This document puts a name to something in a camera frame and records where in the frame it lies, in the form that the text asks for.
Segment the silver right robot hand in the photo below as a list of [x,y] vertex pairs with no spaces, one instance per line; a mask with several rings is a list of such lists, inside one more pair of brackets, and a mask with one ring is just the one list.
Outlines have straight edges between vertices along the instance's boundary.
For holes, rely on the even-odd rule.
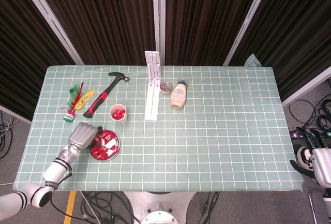
[[306,146],[298,149],[297,161],[290,160],[292,167],[324,188],[330,188],[330,146],[315,129],[306,131],[297,127],[306,141]]

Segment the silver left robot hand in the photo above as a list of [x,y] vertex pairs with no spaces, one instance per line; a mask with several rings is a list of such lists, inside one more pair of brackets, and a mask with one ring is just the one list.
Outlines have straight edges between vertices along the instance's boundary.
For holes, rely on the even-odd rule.
[[69,145],[75,146],[78,150],[86,149],[100,133],[102,127],[94,127],[88,123],[80,122],[73,133],[69,136]]

